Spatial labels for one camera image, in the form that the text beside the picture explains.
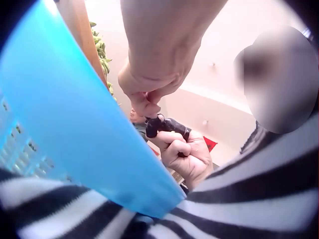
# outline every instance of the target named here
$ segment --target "green plant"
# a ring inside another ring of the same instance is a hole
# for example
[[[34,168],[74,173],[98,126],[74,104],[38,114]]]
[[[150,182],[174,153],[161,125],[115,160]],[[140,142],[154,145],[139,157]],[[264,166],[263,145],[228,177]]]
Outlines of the green plant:
[[[105,43],[102,41],[102,38],[99,37],[99,33],[96,32],[94,29],[92,29],[92,27],[96,26],[96,23],[90,22],[90,26],[91,26],[91,31],[92,31],[95,47],[96,47],[96,50],[97,50],[98,55],[99,55],[100,64],[101,64],[105,79],[107,79],[107,75],[110,72],[110,66],[108,65],[108,63],[110,61],[112,61],[112,59],[107,58],[107,56],[105,54]],[[108,88],[110,90],[110,93],[113,96],[114,92],[113,92],[112,84],[108,81],[106,81],[106,82],[108,84]]]

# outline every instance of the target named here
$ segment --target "black and white striped shirt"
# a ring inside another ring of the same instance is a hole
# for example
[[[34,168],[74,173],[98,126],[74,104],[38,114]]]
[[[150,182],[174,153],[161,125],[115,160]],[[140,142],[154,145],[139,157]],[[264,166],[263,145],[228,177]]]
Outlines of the black and white striped shirt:
[[[318,111],[289,134],[257,126],[236,159],[155,222],[88,188],[5,170],[0,200],[0,225],[22,239],[318,238]]]

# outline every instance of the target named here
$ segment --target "fist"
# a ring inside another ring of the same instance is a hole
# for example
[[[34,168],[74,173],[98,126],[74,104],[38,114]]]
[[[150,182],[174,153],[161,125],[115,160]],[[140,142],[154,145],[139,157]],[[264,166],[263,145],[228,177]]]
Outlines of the fist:
[[[192,130],[186,142],[179,133],[160,131],[149,140],[159,147],[163,164],[178,172],[189,190],[212,172],[212,159],[200,133]],[[180,152],[186,157],[179,157]]]

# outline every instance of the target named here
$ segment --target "red decoration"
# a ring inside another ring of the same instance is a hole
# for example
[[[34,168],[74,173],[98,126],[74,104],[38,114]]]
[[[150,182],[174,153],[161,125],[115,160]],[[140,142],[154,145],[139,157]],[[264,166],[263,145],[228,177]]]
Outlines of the red decoration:
[[[204,137],[205,143],[207,144],[208,150],[209,152],[215,147],[215,145],[217,144],[216,142]]]
[[[150,148],[151,148],[151,150],[153,150],[153,152],[155,153],[155,155],[156,156],[158,156],[159,155],[159,153],[158,152],[156,152],[151,146],[150,146]]]

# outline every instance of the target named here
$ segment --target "blue plastic basket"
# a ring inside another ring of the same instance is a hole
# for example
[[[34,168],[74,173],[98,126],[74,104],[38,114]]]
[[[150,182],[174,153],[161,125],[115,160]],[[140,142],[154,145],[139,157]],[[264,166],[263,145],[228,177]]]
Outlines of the blue plastic basket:
[[[20,20],[0,57],[0,164],[93,188],[161,218],[185,194],[111,97],[52,0]]]

